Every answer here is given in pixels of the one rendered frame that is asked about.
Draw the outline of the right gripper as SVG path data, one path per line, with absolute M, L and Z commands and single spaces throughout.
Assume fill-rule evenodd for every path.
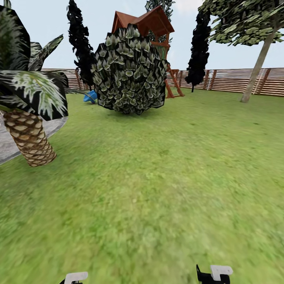
M 196 267 L 198 280 L 202 281 L 202 284 L 230 284 L 230 280 L 227 275 L 220 274 L 221 281 L 215 281 L 212 278 L 211 273 L 202 273 L 198 265 Z

